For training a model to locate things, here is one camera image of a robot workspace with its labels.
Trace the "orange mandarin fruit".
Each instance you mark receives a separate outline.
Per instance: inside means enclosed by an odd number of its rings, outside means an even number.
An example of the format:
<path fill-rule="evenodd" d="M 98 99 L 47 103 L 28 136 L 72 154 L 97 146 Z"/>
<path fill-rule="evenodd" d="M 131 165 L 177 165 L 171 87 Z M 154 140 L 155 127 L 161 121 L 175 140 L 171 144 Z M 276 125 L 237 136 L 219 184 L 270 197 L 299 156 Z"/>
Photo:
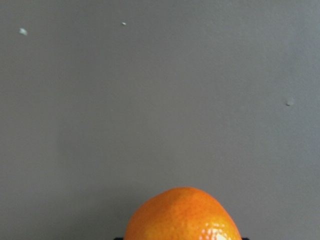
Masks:
<path fill-rule="evenodd" d="M 240 240 L 237 225 L 210 194 L 177 187 L 152 197 L 132 215 L 126 240 Z"/>

